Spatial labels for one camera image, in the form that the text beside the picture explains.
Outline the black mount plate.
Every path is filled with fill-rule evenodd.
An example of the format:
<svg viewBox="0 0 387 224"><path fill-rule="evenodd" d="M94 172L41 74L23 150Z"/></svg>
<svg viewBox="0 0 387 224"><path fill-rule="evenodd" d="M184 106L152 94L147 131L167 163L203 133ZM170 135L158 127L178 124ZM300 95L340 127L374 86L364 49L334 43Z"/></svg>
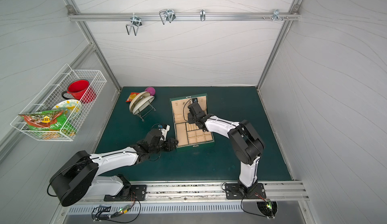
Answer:
<svg viewBox="0 0 387 224"><path fill-rule="evenodd" d="M122 174L118 174L117 177L122 181L123 187L115 196L105 195L105 202L145 200L147 192L146 185L132 185Z"/></svg>
<svg viewBox="0 0 387 224"><path fill-rule="evenodd" d="M242 199L266 199L266 191L262 183L255 183L251 187L245 187L242 183L223 183L222 190L228 200Z"/></svg>

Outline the small metal hook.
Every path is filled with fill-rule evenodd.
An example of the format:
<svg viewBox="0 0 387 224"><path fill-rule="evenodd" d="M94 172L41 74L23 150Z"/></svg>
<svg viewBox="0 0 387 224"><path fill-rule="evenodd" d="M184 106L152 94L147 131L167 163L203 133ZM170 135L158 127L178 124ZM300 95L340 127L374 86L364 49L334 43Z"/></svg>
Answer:
<svg viewBox="0 0 387 224"><path fill-rule="evenodd" d="M200 21L204 22L206 20L206 11L204 9L200 10Z"/></svg>

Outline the red snack packet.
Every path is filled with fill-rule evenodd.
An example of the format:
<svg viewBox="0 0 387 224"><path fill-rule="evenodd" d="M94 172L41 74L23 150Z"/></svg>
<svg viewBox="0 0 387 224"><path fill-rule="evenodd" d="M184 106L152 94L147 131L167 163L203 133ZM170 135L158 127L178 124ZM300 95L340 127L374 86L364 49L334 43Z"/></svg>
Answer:
<svg viewBox="0 0 387 224"><path fill-rule="evenodd" d="M126 100L126 103L132 102L138 95L138 92L132 92Z"/></svg>

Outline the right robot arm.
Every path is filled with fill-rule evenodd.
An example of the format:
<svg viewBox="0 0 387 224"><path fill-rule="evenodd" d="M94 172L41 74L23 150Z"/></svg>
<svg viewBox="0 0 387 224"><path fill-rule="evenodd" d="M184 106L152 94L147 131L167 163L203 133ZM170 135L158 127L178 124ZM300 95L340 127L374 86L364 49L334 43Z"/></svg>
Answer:
<svg viewBox="0 0 387 224"><path fill-rule="evenodd" d="M239 188L245 193L252 191L257 185L258 164L265 148L264 141L253 125L247 120L232 122L213 114L207 114L202 110L196 98L187 108L190 124L195 124L205 132L217 133L230 140L234 153L241 163Z"/></svg>

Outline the metal double hook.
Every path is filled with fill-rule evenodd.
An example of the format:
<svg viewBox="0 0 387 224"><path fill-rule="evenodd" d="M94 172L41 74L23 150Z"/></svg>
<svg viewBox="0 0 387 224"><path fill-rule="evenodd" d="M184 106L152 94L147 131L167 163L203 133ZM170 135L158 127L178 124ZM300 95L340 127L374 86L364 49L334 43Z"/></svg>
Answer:
<svg viewBox="0 0 387 224"><path fill-rule="evenodd" d="M133 33L134 36L137 36L140 26L142 26L142 19L134 15L130 23L126 25L127 34Z"/></svg>

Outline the pink ball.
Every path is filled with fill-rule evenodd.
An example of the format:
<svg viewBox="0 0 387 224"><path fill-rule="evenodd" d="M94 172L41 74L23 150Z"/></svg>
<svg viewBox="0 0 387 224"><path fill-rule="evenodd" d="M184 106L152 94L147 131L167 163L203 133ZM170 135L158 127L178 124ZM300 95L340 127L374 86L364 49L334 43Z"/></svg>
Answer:
<svg viewBox="0 0 387 224"><path fill-rule="evenodd" d="M156 90L155 90L154 87L147 87L147 88L145 89L145 91L148 92L148 93L150 93L151 96L154 96L155 93L156 93Z"/></svg>

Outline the red mug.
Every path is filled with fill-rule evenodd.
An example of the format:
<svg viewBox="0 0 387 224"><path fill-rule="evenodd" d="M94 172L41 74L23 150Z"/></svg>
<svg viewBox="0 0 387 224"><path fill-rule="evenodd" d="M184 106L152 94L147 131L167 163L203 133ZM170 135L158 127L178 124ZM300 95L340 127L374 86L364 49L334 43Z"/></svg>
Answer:
<svg viewBox="0 0 387 224"><path fill-rule="evenodd" d="M96 93L88 80L80 79L72 82L67 90L61 93L63 99L76 99L83 104L89 104L96 99Z"/></svg>

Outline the green table mat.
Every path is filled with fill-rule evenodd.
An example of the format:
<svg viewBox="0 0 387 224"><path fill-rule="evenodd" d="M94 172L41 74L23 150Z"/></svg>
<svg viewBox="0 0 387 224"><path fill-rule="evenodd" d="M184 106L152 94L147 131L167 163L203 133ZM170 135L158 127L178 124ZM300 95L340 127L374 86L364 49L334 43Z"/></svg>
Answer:
<svg viewBox="0 0 387 224"><path fill-rule="evenodd" d="M172 98L206 94L209 113L233 122L247 120L259 133L265 149L257 169L258 179L291 180L255 87L157 87L152 102L155 110L140 119L130 112L127 98L132 92L143 90L142 86L122 89L96 148L97 153L135 144L156 124L173 126ZM240 175L240 161L229 139L215 134L212 143L154 154L150 160L138 165L107 172L108 176L118 174L129 181L236 181Z"/></svg>

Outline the cream plate front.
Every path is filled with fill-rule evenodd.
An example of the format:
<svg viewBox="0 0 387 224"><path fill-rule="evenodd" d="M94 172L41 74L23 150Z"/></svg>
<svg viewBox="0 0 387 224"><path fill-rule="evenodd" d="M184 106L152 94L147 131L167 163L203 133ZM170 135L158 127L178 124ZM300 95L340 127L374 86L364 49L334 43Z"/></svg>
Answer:
<svg viewBox="0 0 387 224"><path fill-rule="evenodd" d="M152 101L154 100L154 96L147 96L144 99L140 100L132 110L133 115L139 114L146 107L148 107Z"/></svg>

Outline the metal bracket hook right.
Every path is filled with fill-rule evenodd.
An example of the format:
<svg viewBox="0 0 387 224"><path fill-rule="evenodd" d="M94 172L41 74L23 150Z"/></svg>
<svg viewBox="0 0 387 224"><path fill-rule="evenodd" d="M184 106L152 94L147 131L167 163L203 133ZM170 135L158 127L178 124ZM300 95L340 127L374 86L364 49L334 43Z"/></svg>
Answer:
<svg viewBox="0 0 387 224"><path fill-rule="evenodd" d="M263 20L271 20L271 21L287 21L289 17L281 16L279 10L275 10L273 14L269 17L262 17Z"/></svg>

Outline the green snack bag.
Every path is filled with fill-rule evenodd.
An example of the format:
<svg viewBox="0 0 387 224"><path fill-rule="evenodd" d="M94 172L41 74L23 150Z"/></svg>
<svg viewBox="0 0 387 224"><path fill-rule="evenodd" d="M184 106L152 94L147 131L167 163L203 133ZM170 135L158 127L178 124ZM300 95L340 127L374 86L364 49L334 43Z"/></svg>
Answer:
<svg viewBox="0 0 387 224"><path fill-rule="evenodd" d="M68 110L56 109L51 111L19 114L32 131L59 131L67 121Z"/></svg>

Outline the right black mount plate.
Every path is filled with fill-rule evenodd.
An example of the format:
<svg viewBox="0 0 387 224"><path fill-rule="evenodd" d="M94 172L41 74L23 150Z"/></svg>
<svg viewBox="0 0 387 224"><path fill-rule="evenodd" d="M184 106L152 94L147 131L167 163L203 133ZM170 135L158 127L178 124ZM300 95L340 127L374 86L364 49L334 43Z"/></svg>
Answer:
<svg viewBox="0 0 387 224"><path fill-rule="evenodd" d="M266 191L262 183L255 183L251 187L245 187L242 183L223 183L222 190L228 200L242 199L266 199Z"/></svg>

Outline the patterned plate in basket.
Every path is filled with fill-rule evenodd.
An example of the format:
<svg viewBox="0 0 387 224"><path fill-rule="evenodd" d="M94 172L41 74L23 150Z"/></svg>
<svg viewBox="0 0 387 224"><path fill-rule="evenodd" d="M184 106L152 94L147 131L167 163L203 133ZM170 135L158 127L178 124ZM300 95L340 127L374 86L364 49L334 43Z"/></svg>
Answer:
<svg viewBox="0 0 387 224"><path fill-rule="evenodd" d="M82 103L76 99L68 99L55 105L52 110L63 110L67 119L77 118L82 113Z"/></svg>

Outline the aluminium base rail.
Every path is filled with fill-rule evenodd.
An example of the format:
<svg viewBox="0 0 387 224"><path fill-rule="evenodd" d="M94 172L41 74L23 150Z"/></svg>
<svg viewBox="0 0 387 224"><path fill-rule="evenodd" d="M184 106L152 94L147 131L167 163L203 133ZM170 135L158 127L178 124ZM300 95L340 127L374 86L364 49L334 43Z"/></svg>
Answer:
<svg viewBox="0 0 387 224"><path fill-rule="evenodd" d="M141 203L231 202L227 199L227 184L236 181L132 181L132 185L146 185ZM252 196L271 201L309 201L301 181L259 181Z"/></svg>

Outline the left black mount plate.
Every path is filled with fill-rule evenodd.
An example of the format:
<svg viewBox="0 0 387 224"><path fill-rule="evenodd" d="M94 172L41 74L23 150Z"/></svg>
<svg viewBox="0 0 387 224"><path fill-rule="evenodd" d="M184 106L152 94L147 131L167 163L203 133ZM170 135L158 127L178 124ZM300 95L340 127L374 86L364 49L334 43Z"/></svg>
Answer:
<svg viewBox="0 0 387 224"><path fill-rule="evenodd" d="M122 181L123 187L115 196L105 195L105 202L145 200L147 192L146 185L132 185L122 174L118 174L117 177Z"/></svg>

